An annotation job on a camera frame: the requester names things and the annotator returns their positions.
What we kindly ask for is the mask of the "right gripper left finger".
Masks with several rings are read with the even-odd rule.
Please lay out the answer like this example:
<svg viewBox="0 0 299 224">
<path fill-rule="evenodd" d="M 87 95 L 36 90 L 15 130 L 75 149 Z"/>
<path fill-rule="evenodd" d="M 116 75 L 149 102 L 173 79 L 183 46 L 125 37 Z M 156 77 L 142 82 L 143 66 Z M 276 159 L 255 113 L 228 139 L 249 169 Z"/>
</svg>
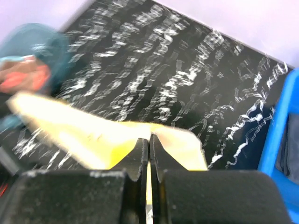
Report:
<svg viewBox="0 0 299 224">
<path fill-rule="evenodd" d="M 146 223 L 146 184 L 149 144 L 138 139 L 133 150 L 112 170 L 126 170 L 120 214 L 121 224 Z"/>
</svg>

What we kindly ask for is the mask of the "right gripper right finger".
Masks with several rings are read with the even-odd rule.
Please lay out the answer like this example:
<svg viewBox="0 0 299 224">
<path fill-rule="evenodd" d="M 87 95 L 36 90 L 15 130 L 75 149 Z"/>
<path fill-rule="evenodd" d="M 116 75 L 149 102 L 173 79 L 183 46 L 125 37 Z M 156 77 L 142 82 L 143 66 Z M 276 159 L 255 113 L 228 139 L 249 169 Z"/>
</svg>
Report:
<svg viewBox="0 0 299 224">
<path fill-rule="evenodd" d="M 163 148 L 159 138 L 153 134 L 149 140 L 149 161 L 151 167 L 151 187 L 153 223 L 160 224 L 166 216 L 163 176 L 165 171 L 178 169 L 186 170 Z"/>
</svg>

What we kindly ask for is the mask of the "yellow towel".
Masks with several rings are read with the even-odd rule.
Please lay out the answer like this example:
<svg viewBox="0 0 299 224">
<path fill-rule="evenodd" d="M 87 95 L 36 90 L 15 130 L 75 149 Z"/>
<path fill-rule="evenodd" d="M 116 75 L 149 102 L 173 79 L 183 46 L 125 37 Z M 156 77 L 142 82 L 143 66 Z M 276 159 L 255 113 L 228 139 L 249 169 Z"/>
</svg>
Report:
<svg viewBox="0 0 299 224">
<path fill-rule="evenodd" d="M 163 148 L 186 170 L 163 176 L 166 216 L 161 224 L 197 224 L 195 171 L 207 170 L 201 141 L 184 129 L 154 123 L 117 122 L 84 112 L 53 98 L 18 92 L 9 110 L 44 143 L 69 154 L 81 170 L 48 169 L 22 172 L 7 194 L 3 224 L 120 224 L 126 170 L 112 170 L 138 139 L 155 134 Z M 152 206 L 150 147 L 146 209 Z"/>
</svg>

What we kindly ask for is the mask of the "dark grey-blue towel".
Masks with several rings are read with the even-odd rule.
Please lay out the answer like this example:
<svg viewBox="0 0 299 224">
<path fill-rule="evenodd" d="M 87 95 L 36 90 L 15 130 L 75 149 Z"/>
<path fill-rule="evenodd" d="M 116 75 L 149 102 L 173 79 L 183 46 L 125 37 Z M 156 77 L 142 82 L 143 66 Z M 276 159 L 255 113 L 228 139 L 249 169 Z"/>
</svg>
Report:
<svg viewBox="0 0 299 224">
<path fill-rule="evenodd" d="M 290 181 L 299 183 L 299 115 L 291 113 L 280 143 L 275 167 Z"/>
</svg>

